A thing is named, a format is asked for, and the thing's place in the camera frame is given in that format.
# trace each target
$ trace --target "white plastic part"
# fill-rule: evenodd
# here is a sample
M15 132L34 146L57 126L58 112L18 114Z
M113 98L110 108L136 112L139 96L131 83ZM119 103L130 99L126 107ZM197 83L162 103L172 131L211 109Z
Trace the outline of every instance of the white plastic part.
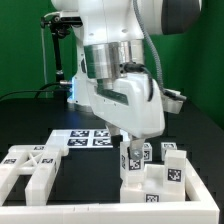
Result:
M139 7L142 20L149 34L162 34L162 5L163 0L141 0Z
M81 107L89 107L89 96L87 91L86 81L88 80L87 74L83 71L86 69L85 54L83 48L83 28L73 28L76 36L77 47L77 73L72 78L72 95L68 98L68 103L75 104Z
M130 0L79 0L84 46L143 39Z
M165 160L167 149L177 150L177 144L175 142L161 142L161 160Z
M114 82L114 91L127 96L129 105L115 102L96 92L96 83L88 82L89 99L95 115L137 138L163 133L165 123L158 85L153 81L153 98L149 102L146 74L128 74Z
M143 181L123 182L121 203L185 201L185 170L186 151L168 150L164 165L145 165Z
M129 184L143 183L144 176L144 157L141 160L133 161L129 159L128 147L130 142L120 144L120 177L124 186Z
M169 90L177 95L180 95L180 92L174 91L174 90ZM173 100L167 96L164 96L161 94L161 99L162 99L162 104L163 104L163 110L169 113L173 114L179 114L180 110L183 106L183 101L179 100Z
M78 0L51 0L57 10L78 10Z
M27 152L9 152L0 164L0 206L15 185L19 175L17 168L27 160Z
M61 162L60 149L45 151L26 189L28 206L46 205Z
M189 202L1 207L1 224L218 224L219 209L189 161Z
M71 135L71 130L55 130L54 134L57 133L58 136L63 136L65 133ZM82 138L85 132L78 131L75 134L79 134ZM105 131L100 130L97 132L98 136L104 136ZM6 198L7 190L14 185L14 182L18 178L18 171L21 167L29 167L29 165L37 165L36 167L46 166L49 172L41 174L41 180L46 186L46 182L54 179L54 175L51 175L52 164L42 164L37 163L42 162L44 159L49 159L54 157L53 161L56 161L58 157L56 154L59 152L59 146L49 146L49 145L37 145L37 146L13 146L9 150L9 154L3 160L0 165L1 186L6 186L0 191L0 198L4 202ZM175 167L180 167L184 162L183 153L179 154L173 158L172 153L175 151L169 150L166 154L169 158L166 160L168 164L172 163ZM164 169L163 166L147 165L144 172L144 178L163 178ZM168 222L169 224L218 224L219 221L219 209L215 204L213 198L209 194L208 190L204 186L203 182L200 180L196 171L193 169L192 165L186 160L186 172L185 172L185 188L186 193L191 199L187 202L160 202L160 203L132 203L132 204L103 204L103 205L61 205L61 206L27 206L27 207L1 207L0 208L0 223L1 224L72 224L72 223L87 223L87 224L102 224L102 223L117 223L123 224L124 217L125 222L138 223L141 224L164 224ZM139 189L142 187L141 184L129 185L129 187ZM38 201L37 204L45 203L46 195L39 194L34 196Z
M145 142L143 146L144 162L152 161L152 146L149 142Z
M185 191L186 151L168 149L165 155L163 188L165 192Z

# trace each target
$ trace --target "black table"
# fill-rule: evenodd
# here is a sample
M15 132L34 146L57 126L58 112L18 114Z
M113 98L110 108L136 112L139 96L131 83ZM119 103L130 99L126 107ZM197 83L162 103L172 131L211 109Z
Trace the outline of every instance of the black table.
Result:
M176 142L214 197L224 208L224 132L186 102L179 115L165 114L166 129L148 139L153 160L160 162L160 143ZM45 144L53 129L98 129L105 122L92 114L71 111L60 100L11 99L0 102L0 161L12 145ZM21 176L6 205L25 205L29 176ZM62 159L48 204L113 203L119 201L119 149L72 150Z

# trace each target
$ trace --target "white block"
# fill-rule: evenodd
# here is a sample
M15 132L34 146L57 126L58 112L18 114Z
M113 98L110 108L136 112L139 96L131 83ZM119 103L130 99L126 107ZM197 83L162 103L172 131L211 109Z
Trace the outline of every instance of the white block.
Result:
M164 190L183 194L185 192L186 151L168 149L164 166Z
M26 189L28 206L46 205L61 162L61 151L45 151Z
M145 162L150 162L152 161L152 146L150 143L145 142L143 146L144 150L144 161Z
M175 142L161 142L161 160L165 160L165 154L167 149L177 150L177 144Z
M127 149L130 142L121 142L120 147L120 177L125 186L144 181L144 157L141 160L129 159Z
M120 189L120 203L143 203L145 193L141 184L122 184Z
M28 158L28 154L22 152L9 152L0 164L0 206L3 205L19 175L17 168Z
M143 184L121 186L121 203L183 202L185 191L167 191L163 186L164 165L145 165Z

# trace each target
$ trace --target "black cable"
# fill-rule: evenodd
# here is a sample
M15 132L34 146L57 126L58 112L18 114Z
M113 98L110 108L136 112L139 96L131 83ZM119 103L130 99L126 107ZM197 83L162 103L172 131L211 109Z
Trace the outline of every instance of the black cable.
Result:
M60 85L60 82L52 82L52 83L48 83L48 84L42 86L39 90L45 90L48 87L59 86L59 85ZM37 92L36 95L34 96L34 98L38 98L40 94L41 94L41 92Z
M13 94L19 94L19 93L36 93L36 92L40 92L40 93L54 93L54 92L57 92L57 91L68 91L68 90L65 90L65 89L61 89L61 90L22 90L22 91L15 91L15 92L11 92L11 93L7 93L3 96L0 97L0 101L7 97L7 96L10 96L10 95L13 95Z

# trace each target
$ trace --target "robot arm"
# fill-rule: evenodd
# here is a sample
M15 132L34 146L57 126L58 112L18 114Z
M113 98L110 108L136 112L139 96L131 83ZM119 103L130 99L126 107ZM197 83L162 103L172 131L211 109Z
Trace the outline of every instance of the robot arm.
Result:
M136 149L141 148L144 139L161 135L165 126L157 82L145 70L130 71L129 65L144 65L141 26L149 34L182 33L199 16L201 0L136 0L139 15L133 1L52 3L60 11L76 11L81 17L87 89L94 114L107 121L109 127L128 132L133 140L130 148Z

